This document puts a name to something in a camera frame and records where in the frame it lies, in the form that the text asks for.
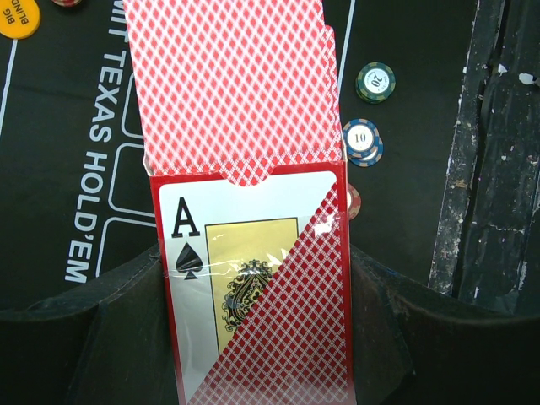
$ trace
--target playing card box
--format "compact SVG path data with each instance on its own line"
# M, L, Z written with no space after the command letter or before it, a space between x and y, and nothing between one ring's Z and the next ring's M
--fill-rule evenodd
M125 8L181 403L355 403L321 2Z

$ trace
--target poker table mat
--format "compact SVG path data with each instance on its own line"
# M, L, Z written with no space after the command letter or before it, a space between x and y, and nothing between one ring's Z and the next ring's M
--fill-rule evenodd
M156 241L122 2L37 2L34 35L0 38L0 310L68 291ZM422 284L475 9L473 0L324 2L343 70L342 124L369 119L385 142L377 165L349 163L362 197L351 243ZM354 91L368 62L397 77L381 105Z

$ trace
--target black spade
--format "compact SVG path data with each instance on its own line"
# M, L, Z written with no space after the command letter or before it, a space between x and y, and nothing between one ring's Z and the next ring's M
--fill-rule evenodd
M178 259L176 259L176 270L178 273L187 274L185 280L196 280L197 276L193 273L198 273L202 269L203 261L201 257L186 243Z

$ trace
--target yellow big blind button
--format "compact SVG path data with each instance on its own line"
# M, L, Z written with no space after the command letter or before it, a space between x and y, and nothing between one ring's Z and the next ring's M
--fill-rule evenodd
M0 0L0 33L22 40L40 26L41 12L35 0Z

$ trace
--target ace of spades card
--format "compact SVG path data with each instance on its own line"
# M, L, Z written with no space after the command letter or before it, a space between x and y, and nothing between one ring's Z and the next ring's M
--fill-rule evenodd
M159 188L166 270L189 402L337 181L331 171Z

